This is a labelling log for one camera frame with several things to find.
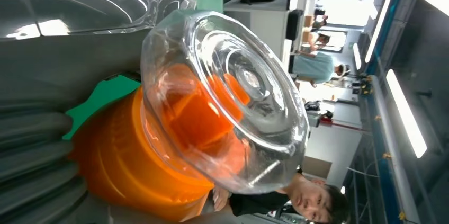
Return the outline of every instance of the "cable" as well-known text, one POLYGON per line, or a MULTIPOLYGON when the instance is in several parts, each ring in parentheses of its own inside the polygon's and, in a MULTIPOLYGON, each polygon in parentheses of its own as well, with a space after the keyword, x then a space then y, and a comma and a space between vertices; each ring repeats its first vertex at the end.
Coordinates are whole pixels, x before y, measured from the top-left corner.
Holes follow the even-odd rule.
POLYGON ((407 223, 411 223, 411 224, 418 224, 417 222, 411 221, 411 220, 407 220, 407 219, 403 219, 403 221, 407 222, 407 223))
POLYGON ((367 174, 367 173, 363 173, 363 172, 361 172, 361 171, 355 170, 355 169, 350 168, 350 167, 348 167, 347 169, 349 169, 349 170, 351 170, 351 171, 353 171, 353 172, 362 174, 362 175, 371 176, 371 177, 378 177, 377 175, 370 175, 370 174, 367 174))

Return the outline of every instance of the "person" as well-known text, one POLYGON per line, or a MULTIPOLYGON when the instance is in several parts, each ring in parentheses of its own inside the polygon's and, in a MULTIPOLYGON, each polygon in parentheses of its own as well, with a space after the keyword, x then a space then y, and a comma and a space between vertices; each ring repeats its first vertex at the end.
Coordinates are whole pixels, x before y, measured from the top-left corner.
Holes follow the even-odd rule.
POLYGON ((216 211, 232 211, 236 216, 266 214, 281 209, 287 201, 300 215, 314 223, 342 224, 349 218, 349 203, 340 189, 322 180, 308 180, 298 170, 290 184, 271 193, 232 194, 216 187, 213 191, 216 211))
POLYGON ((311 32, 309 33, 309 36, 307 37, 307 43, 309 44, 309 47, 307 50, 304 50, 304 47, 301 47, 301 50, 305 52, 313 52, 320 48, 323 48, 326 46, 327 43, 330 41, 330 36, 322 34, 322 33, 316 33, 311 32))
POLYGON ((292 74, 296 79, 310 82, 313 87, 332 79, 334 73, 339 77, 345 77, 351 72, 351 67, 346 64, 334 66, 331 56, 322 52, 308 52, 302 49, 295 51, 292 74))
POLYGON ((328 19, 328 18, 329 18, 328 16, 323 16, 321 22, 315 20, 315 21, 313 22, 313 24, 312 24, 312 32, 316 32, 316 31, 318 31, 321 27, 327 25, 327 19, 328 19))

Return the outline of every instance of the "gray ribbed component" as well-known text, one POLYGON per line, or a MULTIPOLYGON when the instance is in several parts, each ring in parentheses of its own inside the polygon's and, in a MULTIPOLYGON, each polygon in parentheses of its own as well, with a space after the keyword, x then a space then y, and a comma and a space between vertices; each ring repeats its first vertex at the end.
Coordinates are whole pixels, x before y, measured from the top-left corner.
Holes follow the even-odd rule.
POLYGON ((0 221, 5 224, 54 223, 76 210, 86 195, 84 181, 77 177, 46 197, 13 213, 11 218, 0 221))
POLYGON ((37 177, 15 186, 6 191, 0 191, 0 215, 19 207, 69 182, 76 176, 78 168, 75 163, 57 165, 54 170, 41 172, 37 177))
POLYGON ((11 150, 12 153, 0 157, 0 181, 11 179, 39 167, 63 159, 71 151, 69 141, 51 141, 24 149, 11 150))

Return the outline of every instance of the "clear plastic dome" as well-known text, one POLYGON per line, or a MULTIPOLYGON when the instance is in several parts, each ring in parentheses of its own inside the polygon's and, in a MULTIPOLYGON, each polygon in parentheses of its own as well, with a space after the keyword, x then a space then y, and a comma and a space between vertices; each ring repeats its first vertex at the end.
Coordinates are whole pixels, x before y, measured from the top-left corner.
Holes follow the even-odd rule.
POLYGON ((276 55, 238 21, 174 11, 145 38, 141 74, 143 127, 166 163, 236 193, 290 182, 309 134, 304 105, 276 55))

